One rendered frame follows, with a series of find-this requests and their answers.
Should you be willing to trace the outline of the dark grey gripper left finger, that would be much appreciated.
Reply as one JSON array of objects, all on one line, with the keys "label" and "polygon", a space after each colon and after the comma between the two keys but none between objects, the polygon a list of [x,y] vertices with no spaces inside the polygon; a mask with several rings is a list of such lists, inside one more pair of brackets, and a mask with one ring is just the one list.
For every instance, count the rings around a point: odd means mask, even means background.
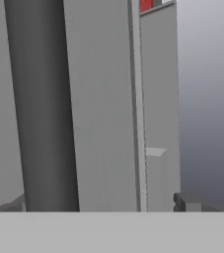
[{"label": "dark grey gripper left finger", "polygon": [[25,195],[20,195],[13,202],[0,205],[0,211],[26,211]]}]

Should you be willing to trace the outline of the grey freezer door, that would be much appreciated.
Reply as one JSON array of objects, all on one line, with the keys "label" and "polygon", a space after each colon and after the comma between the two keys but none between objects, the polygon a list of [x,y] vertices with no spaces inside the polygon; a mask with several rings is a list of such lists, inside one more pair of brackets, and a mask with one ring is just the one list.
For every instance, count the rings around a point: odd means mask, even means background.
[{"label": "grey freezer door", "polygon": [[181,189],[176,0],[141,14],[149,211],[171,211]]}]

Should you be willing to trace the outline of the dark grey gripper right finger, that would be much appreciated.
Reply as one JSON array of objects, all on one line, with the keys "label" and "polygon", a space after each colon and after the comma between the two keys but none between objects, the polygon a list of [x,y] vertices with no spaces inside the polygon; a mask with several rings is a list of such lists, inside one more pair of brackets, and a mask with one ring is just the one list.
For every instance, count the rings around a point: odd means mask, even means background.
[{"label": "dark grey gripper right finger", "polygon": [[192,193],[174,193],[174,211],[224,211],[224,207],[207,204]]}]

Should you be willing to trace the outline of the red box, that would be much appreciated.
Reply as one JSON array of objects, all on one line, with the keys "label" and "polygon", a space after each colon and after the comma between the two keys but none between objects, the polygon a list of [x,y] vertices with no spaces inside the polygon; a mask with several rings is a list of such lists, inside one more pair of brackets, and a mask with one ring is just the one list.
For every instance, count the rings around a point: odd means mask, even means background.
[{"label": "red box", "polygon": [[140,12],[147,11],[154,7],[154,0],[139,0]]}]

